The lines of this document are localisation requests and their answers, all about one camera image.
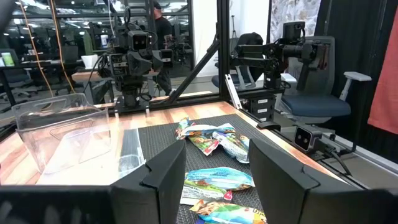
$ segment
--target black cap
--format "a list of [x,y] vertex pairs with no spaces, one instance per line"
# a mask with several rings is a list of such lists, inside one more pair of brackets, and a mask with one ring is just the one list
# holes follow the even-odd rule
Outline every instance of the black cap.
[[162,9],[162,6],[160,6],[159,2],[154,1],[154,7],[155,9]]

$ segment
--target white wall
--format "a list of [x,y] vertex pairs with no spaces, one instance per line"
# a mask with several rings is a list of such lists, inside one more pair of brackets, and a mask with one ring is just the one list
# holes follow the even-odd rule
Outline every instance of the white wall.
[[[198,63],[206,54],[216,34],[217,0],[193,0],[193,36],[195,43],[195,61]],[[235,15],[235,30],[241,34],[257,32],[267,38],[269,0],[230,0],[230,16]],[[229,18],[230,37],[232,37],[232,18]],[[201,70],[198,77],[218,74],[215,67],[216,53]]]

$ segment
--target orange cable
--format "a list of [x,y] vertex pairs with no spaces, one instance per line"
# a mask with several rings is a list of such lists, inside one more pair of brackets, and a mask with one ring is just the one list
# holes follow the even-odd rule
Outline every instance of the orange cable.
[[65,75],[65,78],[67,78],[68,83],[69,83],[70,88],[72,89],[73,93],[76,93],[75,89],[73,88],[73,86],[72,86],[72,84],[71,84],[71,82],[70,82],[70,80],[68,78],[68,75],[67,75],[67,73],[65,71],[65,66],[63,65],[61,41],[60,41],[59,32],[58,32],[58,25],[57,25],[57,22],[55,21],[56,18],[55,18],[55,14],[54,14],[55,8],[54,8],[53,0],[50,0],[50,3],[51,3],[51,8],[52,8],[51,13],[52,13],[53,18],[54,18],[54,25],[55,25],[55,31],[56,31],[55,35],[57,36],[58,47],[60,49],[60,59],[61,59],[61,65],[62,65],[63,74]]
[[28,21],[27,21],[27,18],[26,18],[25,9],[24,9],[23,6],[22,6],[21,0],[19,0],[19,3],[20,3],[19,6],[21,7],[21,11],[22,11],[22,13],[23,13],[23,15],[24,15],[24,18],[25,18],[26,27],[27,27],[27,29],[28,29],[28,31],[29,31],[30,42],[31,42],[31,44],[32,44],[32,46],[33,46],[33,49],[35,50],[37,65],[39,66],[40,72],[41,72],[41,74],[42,74],[42,76],[43,76],[43,78],[44,78],[44,80],[45,80],[45,83],[47,84],[47,87],[48,87],[49,90],[50,90],[51,97],[54,97],[54,95],[53,95],[53,93],[52,93],[52,90],[51,90],[51,86],[50,86],[50,84],[49,84],[49,81],[46,79],[46,77],[45,77],[45,75],[44,75],[44,72],[43,72],[43,68],[42,68],[42,66],[40,65],[39,56],[37,55],[37,50],[36,50],[35,42],[33,41],[32,33],[30,32],[30,27],[29,27],[29,24],[28,24]]

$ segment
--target floral wallpaper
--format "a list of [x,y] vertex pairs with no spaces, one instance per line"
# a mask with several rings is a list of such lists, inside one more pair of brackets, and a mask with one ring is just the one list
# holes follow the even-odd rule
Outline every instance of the floral wallpaper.
[[282,37],[285,22],[305,21],[305,35],[313,36],[321,0],[272,0],[271,42]]

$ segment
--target black mat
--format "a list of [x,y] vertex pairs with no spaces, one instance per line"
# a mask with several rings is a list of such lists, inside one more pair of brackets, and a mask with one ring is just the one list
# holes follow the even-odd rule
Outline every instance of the black mat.
[[[198,119],[195,120],[195,123],[210,124],[214,126],[230,123],[238,133],[241,133],[248,138],[261,139],[270,145],[281,149],[278,145],[273,143],[270,139],[265,137],[265,135],[260,133],[256,128],[252,127],[249,123],[245,122],[245,120],[236,114]],[[147,161],[158,154],[161,150],[175,142],[174,132],[177,126],[178,124],[175,123],[139,129],[139,139],[141,142],[142,152]],[[187,140],[186,171],[222,166],[231,167],[251,175],[249,164],[241,164],[236,159],[230,158],[222,148],[218,148],[217,150],[213,151],[212,155],[206,157],[189,140]],[[240,192],[233,192],[232,203],[262,210],[261,203],[258,199],[255,188]],[[177,223],[195,223],[195,220],[197,220],[198,216],[189,210],[191,207],[192,206],[188,205],[180,206]]]

